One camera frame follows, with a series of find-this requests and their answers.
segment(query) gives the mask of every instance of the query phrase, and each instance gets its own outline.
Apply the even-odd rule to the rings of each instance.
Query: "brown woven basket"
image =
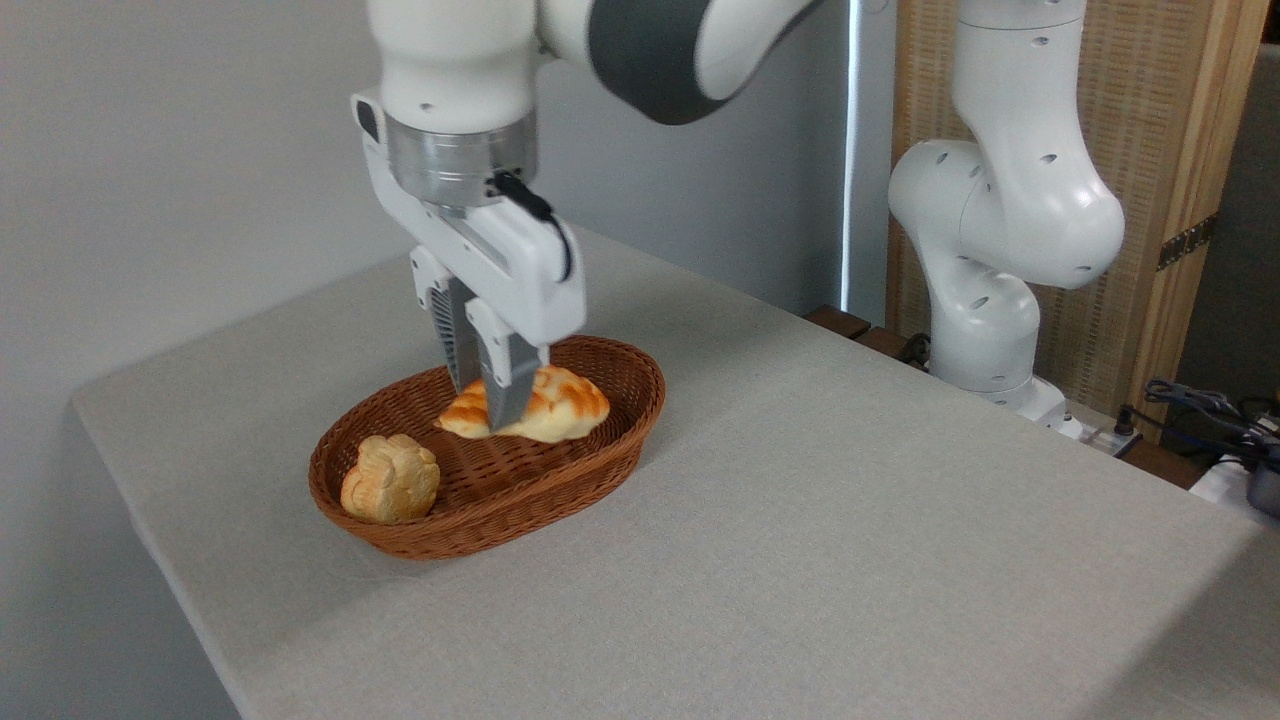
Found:
[[[311,455],[316,506],[338,527],[398,557],[458,557],[509,542],[567,518],[613,492],[631,474],[667,396],[658,364],[630,345],[575,336],[552,347],[552,363],[590,379],[609,416],[582,439],[463,439],[431,423],[456,393],[445,368],[393,383],[342,416]],[[380,525],[352,518],[339,501],[360,442],[404,433],[435,454],[440,489],[421,519]]]

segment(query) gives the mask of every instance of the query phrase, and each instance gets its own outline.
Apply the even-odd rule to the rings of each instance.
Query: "croissant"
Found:
[[[490,432],[484,380],[475,380],[436,419],[435,427],[470,439],[499,434],[556,443],[586,437],[608,416],[609,401],[591,380],[547,365],[534,375],[534,393],[516,423]]]
[[[440,488],[435,455],[413,438],[370,436],[342,480],[342,507],[365,520],[390,524],[426,515]]]

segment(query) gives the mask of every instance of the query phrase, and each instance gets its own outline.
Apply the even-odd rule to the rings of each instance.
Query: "bread roll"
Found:
[[[449,405],[435,427],[471,439],[499,434],[556,443],[586,437],[608,416],[609,401],[591,380],[547,365],[538,369],[534,395],[518,421],[492,433],[484,380],[476,380]]]
[[[342,480],[342,507],[364,520],[398,523],[426,515],[440,488],[435,455],[408,436],[366,437]]]

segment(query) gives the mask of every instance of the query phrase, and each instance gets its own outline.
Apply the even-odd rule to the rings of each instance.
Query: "black wire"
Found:
[[[568,277],[573,274],[573,246],[568,241],[564,225],[562,225],[559,223],[559,218],[556,217],[556,209],[552,208],[552,204],[548,202],[541,195],[529,190],[525,181],[516,177],[516,174],[511,170],[495,172],[490,184],[493,184],[494,190],[500,192],[512,202],[524,208],[525,211],[532,215],[535,220],[544,222],[556,228],[556,233],[559,234],[561,243],[564,245],[564,274],[561,275],[558,282],[567,281]]]
[[[1160,429],[1162,429],[1162,430],[1172,434],[1174,437],[1176,437],[1178,439],[1181,439],[1183,442],[1189,442],[1192,445],[1197,445],[1197,446],[1204,447],[1207,450],[1213,450],[1213,451],[1221,452],[1222,455],[1235,455],[1238,457],[1243,457],[1245,460],[1252,460],[1254,462],[1267,462],[1267,464],[1276,464],[1277,462],[1276,457],[1271,452],[1254,452],[1252,448],[1249,448],[1249,447],[1247,447],[1244,445],[1240,445],[1240,443],[1230,443],[1230,442],[1215,441],[1215,439],[1208,439],[1208,438],[1202,438],[1202,437],[1187,434],[1187,433],[1179,430],[1178,428],[1174,428],[1174,427],[1171,427],[1171,425],[1169,425],[1166,423],[1161,423],[1160,420],[1152,418],[1151,415],[1147,415],[1147,414],[1142,413],[1140,410],[1138,410],[1133,405],[1123,405],[1121,410],[1126,410],[1126,411],[1132,413],[1134,416],[1137,416],[1137,418],[1139,418],[1139,419],[1142,419],[1142,420],[1144,420],[1147,423],[1151,423],[1152,425],[1156,425],[1157,428],[1160,428]]]

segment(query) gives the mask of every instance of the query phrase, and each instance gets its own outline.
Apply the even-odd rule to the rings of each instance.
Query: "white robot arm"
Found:
[[[1080,133],[1084,5],[960,0],[952,101],[978,142],[922,142],[890,182],[929,287],[931,372],[1068,434],[1061,392],[1032,373],[1039,306],[1023,281],[1078,288],[1124,237]]]
[[[483,378],[493,428],[517,420],[548,346],[585,322],[572,232],[526,187],[534,74],[563,58],[667,124],[745,85],[813,0],[369,0],[378,88],[352,97],[379,201],[419,241],[458,389]]]

